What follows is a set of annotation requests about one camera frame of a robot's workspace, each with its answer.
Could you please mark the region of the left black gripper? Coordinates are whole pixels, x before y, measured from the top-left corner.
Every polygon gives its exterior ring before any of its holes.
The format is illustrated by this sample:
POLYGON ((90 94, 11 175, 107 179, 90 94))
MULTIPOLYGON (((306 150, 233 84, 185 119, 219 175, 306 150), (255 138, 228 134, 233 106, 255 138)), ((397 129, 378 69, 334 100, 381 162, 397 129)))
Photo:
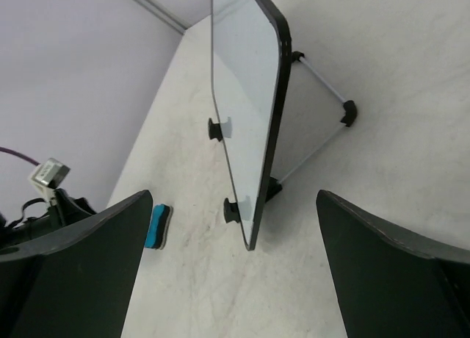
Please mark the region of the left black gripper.
POLYGON ((45 215, 25 222, 21 230, 24 239, 41 237, 97 214, 86 198, 72 198, 62 188, 56 189, 54 196, 55 203, 45 215))

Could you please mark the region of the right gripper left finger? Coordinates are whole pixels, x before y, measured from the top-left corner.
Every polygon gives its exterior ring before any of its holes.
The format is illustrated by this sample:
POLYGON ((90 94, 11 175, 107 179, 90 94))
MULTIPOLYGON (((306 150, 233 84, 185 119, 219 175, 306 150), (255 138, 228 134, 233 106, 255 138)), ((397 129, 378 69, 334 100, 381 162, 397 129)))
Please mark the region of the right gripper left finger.
POLYGON ((3 337, 119 337, 151 219, 147 190, 1 249, 3 337))

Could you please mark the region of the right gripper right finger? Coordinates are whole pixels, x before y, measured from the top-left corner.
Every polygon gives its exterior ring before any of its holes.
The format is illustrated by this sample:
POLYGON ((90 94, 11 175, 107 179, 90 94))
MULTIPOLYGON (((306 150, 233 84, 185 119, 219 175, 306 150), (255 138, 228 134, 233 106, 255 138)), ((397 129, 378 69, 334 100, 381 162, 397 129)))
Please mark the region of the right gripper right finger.
POLYGON ((327 190, 316 205, 347 336, 469 336, 469 251, 327 190))

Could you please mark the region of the blue black whiteboard eraser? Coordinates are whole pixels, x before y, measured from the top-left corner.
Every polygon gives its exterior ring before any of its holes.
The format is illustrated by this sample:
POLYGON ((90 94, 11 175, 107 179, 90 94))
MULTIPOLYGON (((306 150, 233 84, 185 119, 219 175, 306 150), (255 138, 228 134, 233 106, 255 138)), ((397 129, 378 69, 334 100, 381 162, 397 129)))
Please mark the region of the blue black whiteboard eraser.
POLYGON ((144 248, 154 250, 163 249, 166 244, 168 226, 172 213, 173 208, 166 204, 159 204, 153 208, 144 248))

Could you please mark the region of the white whiteboard black frame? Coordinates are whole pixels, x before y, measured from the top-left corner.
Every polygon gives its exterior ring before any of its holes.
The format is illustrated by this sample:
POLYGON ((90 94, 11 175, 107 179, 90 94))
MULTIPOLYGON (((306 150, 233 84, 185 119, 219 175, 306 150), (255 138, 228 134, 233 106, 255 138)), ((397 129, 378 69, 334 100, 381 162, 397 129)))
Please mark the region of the white whiteboard black frame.
POLYGON ((225 221, 256 247, 265 203, 282 187, 271 176, 292 66, 289 25, 272 0, 211 0, 211 91, 234 200, 225 221))

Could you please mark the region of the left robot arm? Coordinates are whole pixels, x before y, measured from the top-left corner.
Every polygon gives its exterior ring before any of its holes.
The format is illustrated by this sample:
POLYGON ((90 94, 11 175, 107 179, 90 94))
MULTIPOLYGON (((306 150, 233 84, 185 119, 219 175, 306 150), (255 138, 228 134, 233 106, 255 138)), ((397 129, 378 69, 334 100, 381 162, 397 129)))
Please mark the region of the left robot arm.
POLYGON ((1 215, 1 249, 42 237, 96 214, 86 198, 71 198, 64 189, 56 189, 53 204, 42 198, 27 201, 21 207, 21 217, 9 224, 1 215), (46 203, 46 213, 27 217, 26 209, 38 203, 46 203))

